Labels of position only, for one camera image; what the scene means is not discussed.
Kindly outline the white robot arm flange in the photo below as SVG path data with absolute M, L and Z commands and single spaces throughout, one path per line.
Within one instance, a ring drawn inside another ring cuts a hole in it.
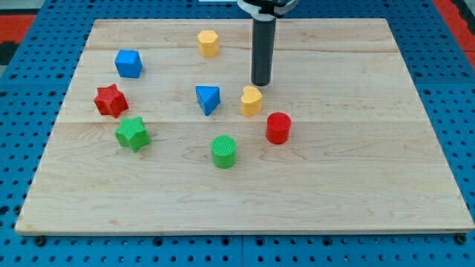
M 298 3 L 299 0 L 237 0 L 237 5 L 241 10 L 261 22 L 282 18 Z

